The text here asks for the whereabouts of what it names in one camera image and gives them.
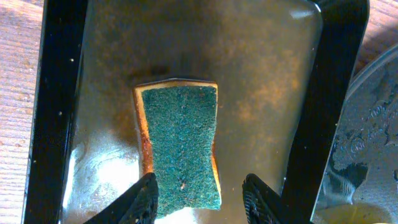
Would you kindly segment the green and orange sponge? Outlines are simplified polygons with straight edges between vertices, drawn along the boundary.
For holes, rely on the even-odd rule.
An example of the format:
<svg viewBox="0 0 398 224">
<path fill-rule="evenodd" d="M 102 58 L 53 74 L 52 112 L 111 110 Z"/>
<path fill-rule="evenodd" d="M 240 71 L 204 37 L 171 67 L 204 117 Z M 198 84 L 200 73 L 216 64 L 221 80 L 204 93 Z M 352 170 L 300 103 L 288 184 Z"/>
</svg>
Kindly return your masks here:
<svg viewBox="0 0 398 224">
<path fill-rule="evenodd" d="M 215 82 L 168 79 L 133 89 L 143 173 L 159 188 L 158 218 L 184 208 L 219 210 Z"/>
</svg>

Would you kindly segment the black rectangular water tray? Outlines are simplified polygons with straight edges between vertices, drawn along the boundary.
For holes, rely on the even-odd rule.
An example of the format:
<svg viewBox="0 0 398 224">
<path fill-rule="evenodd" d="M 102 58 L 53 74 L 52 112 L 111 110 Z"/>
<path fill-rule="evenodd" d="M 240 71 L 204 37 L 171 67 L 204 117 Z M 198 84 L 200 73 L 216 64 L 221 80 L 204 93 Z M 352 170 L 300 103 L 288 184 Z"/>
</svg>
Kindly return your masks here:
<svg viewBox="0 0 398 224">
<path fill-rule="evenodd" d="M 367 1 L 46 1 L 23 223 L 84 223 L 144 174 L 133 89 L 215 82 L 219 210 L 245 223 L 256 174 L 310 218 L 369 17 Z"/>
</svg>

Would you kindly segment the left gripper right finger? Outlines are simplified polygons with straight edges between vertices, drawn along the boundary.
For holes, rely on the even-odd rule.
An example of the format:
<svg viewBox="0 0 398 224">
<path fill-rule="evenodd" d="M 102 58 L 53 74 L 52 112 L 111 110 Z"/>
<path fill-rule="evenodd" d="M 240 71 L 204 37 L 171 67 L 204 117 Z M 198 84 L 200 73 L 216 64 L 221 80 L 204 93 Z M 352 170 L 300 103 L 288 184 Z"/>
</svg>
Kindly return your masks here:
<svg viewBox="0 0 398 224">
<path fill-rule="evenodd" d="M 242 188 L 249 224 L 313 224 L 284 204 L 281 197 L 256 174 L 248 174 Z"/>
</svg>

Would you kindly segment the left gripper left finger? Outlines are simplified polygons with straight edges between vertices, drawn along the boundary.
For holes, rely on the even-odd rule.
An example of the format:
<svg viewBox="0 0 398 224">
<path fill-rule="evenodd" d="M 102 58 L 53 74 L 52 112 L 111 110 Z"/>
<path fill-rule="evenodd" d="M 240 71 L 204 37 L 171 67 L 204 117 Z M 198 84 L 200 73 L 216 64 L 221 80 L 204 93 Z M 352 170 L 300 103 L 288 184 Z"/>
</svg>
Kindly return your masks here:
<svg viewBox="0 0 398 224">
<path fill-rule="evenodd" d="M 149 172 L 84 224 L 154 224 L 158 196 L 156 176 Z"/>
</svg>

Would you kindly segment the round black serving tray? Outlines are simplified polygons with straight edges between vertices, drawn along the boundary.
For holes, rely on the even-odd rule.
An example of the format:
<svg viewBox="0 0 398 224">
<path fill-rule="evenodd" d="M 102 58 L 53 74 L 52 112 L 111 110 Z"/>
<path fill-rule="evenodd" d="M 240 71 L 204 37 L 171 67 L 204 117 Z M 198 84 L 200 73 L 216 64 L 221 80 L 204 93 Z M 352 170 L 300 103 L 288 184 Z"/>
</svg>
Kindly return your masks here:
<svg viewBox="0 0 398 224">
<path fill-rule="evenodd" d="M 313 214 L 359 203 L 397 223 L 397 46 L 350 83 Z"/>
</svg>

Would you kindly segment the pale yellow plate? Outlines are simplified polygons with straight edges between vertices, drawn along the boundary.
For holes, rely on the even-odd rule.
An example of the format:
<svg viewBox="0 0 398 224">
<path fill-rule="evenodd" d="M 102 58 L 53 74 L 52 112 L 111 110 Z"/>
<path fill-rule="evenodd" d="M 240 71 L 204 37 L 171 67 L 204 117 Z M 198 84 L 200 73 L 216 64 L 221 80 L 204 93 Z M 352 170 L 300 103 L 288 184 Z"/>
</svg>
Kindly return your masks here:
<svg viewBox="0 0 398 224">
<path fill-rule="evenodd" d="M 317 224 L 376 224 L 396 223 L 391 214 L 375 205 L 359 203 L 344 204 L 316 210 L 312 223 Z"/>
</svg>

